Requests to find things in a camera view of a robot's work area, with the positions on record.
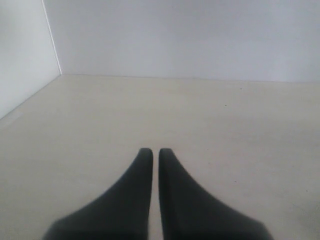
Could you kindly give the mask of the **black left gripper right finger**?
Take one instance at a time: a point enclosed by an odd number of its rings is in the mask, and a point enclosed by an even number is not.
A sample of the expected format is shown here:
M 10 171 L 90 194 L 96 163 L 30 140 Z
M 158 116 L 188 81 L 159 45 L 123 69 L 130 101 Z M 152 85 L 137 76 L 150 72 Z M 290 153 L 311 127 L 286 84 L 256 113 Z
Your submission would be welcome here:
M 271 240 L 265 225 L 201 187 L 170 148 L 158 155 L 158 190 L 165 240 Z

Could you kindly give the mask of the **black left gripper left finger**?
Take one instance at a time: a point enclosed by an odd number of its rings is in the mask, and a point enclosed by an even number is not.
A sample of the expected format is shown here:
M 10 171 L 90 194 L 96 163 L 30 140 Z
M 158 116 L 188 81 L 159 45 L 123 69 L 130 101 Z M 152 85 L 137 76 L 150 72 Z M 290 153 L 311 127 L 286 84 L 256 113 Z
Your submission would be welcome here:
M 146 240 L 153 152 L 141 148 L 121 178 L 100 197 L 57 220 L 45 240 Z

